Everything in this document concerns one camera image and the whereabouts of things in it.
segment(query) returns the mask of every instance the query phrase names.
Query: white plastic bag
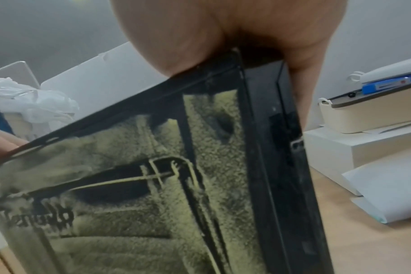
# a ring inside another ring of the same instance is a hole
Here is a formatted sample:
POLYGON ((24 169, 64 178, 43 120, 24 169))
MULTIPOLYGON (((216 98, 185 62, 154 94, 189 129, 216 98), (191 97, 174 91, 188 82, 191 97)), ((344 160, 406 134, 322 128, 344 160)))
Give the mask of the white plastic bag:
POLYGON ((40 90, 0 78, 0 112, 20 113, 29 123, 60 121, 71 123, 79 110, 78 103, 64 93, 40 90))

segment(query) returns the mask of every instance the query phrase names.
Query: wooden table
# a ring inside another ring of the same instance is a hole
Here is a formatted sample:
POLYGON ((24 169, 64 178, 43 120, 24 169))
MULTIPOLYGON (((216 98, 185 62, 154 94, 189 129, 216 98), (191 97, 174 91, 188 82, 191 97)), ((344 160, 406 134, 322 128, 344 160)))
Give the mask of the wooden table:
POLYGON ((312 170, 336 274, 411 274, 411 219, 384 225, 350 192, 312 170))

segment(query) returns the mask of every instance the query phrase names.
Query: black box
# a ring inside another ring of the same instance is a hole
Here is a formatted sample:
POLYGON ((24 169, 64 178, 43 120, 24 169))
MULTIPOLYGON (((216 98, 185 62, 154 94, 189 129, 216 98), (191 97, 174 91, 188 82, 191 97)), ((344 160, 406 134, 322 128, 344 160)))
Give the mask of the black box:
POLYGON ((333 273, 282 61, 231 52, 0 160, 28 274, 333 273))

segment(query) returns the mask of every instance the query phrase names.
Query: hand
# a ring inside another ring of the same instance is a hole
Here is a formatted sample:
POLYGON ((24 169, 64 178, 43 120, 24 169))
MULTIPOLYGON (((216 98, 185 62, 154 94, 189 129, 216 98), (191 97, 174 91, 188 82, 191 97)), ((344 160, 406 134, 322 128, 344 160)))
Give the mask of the hand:
POLYGON ((346 0, 112 0, 137 50, 171 76, 235 46, 278 50, 287 62, 301 123, 346 0))
POLYGON ((0 156, 26 143, 27 141, 0 130, 0 156))

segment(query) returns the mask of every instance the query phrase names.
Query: blue pen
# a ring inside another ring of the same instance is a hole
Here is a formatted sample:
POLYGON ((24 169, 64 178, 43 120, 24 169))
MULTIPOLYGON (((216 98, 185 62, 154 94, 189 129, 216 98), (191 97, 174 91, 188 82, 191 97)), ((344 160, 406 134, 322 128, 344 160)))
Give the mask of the blue pen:
POLYGON ((411 84, 411 74, 399 76, 395 78, 389 78, 386 80, 365 84, 362 87, 362 94, 365 95, 365 94, 381 92, 381 91, 389 90, 392 88, 404 87, 410 84, 411 84))

